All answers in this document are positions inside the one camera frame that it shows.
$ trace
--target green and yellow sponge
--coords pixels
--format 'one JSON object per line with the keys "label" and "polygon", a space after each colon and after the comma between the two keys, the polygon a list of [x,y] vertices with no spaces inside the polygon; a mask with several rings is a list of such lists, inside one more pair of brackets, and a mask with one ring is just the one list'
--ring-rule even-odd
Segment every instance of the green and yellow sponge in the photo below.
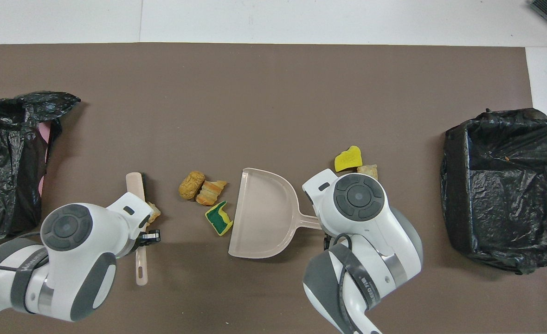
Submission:
{"label": "green and yellow sponge", "polygon": [[212,224],[220,237],[230,230],[233,223],[230,221],[228,214],[224,212],[224,205],[226,203],[226,201],[222,201],[205,212],[205,218]]}

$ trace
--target dustpan handle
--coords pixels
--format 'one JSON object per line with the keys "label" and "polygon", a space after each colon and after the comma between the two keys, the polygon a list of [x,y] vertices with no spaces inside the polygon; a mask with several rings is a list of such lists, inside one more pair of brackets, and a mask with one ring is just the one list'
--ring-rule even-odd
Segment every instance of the dustpan handle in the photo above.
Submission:
{"label": "dustpan handle", "polygon": [[321,223],[319,222],[318,217],[307,216],[306,214],[303,214],[300,220],[299,227],[314,228],[315,230],[320,230]]}

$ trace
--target beige brush handle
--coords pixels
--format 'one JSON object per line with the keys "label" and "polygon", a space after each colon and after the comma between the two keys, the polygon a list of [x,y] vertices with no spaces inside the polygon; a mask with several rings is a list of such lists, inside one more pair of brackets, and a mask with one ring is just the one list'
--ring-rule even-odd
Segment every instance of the beige brush handle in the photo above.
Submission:
{"label": "beige brush handle", "polygon": [[[132,193],[146,201],[146,193],[143,189],[143,178],[141,173],[129,173],[125,176],[127,182],[127,192]],[[146,285],[148,283],[148,258],[146,256],[146,247],[139,247],[135,250],[135,282],[137,285]]]}

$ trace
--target white floor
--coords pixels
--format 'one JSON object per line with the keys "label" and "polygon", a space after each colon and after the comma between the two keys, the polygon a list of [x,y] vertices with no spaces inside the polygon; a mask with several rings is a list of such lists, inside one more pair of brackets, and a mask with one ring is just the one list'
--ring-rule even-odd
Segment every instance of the white floor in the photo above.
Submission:
{"label": "white floor", "polygon": [[547,22],[527,0],[0,0],[0,44],[114,42],[523,46],[547,114]]}

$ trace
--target gray circular button pad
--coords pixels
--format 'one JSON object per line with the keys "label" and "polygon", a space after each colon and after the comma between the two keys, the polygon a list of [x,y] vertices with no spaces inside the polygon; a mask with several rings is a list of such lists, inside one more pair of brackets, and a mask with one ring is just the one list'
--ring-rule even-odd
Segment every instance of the gray circular button pad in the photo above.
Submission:
{"label": "gray circular button pad", "polygon": [[335,184],[333,201],[344,217],[365,222],[383,209],[383,188],[371,177],[359,173],[348,174]]}
{"label": "gray circular button pad", "polygon": [[40,232],[50,249],[68,251],[86,241],[91,227],[92,219],[87,207],[70,204],[49,214]]}

